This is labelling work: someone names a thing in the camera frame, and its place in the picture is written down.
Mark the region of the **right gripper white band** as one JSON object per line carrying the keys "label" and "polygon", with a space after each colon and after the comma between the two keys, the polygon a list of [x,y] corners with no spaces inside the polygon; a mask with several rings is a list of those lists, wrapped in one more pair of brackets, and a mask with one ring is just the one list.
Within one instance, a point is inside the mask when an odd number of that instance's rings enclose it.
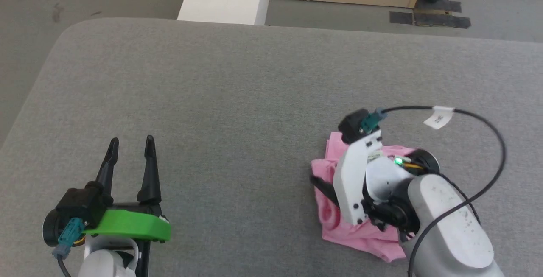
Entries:
{"label": "right gripper white band", "polygon": [[400,146],[385,148],[380,130],[351,144],[334,132],[332,148],[341,151],[332,183],[315,175],[310,182],[339,206],[343,219],[355,225],[366,220],[395,227],[409,225],[416,215],[410,213],[409,201],[401,199],[401,191],[415,177],[440,171],[437,159],[426,150],[395,154]]}

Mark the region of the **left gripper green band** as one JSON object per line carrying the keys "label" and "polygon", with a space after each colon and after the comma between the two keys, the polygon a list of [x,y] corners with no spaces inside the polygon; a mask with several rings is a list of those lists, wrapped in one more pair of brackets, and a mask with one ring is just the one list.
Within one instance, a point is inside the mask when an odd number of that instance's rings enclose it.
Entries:
{"label": "left gripper green band", "polygon": [[[114,166],[118,159],[120,141],[114,137],[107,148],[96,181],[104,193],[111,193]],[[148,135],[144,148],[146,165],[137,201],[144,205],[159,205],[162,201],[157,149],[153,136]],[[53,209],[42,224],[42,237],[47,246],[56,247],[71,243],[73,247],[84,244],[87,236],[120,236],[132,240],[166,242],[171,239],[171,225],[163,215],[138,213],[126,209],[107,209],[98,221],[82,215],[61,213]]]}

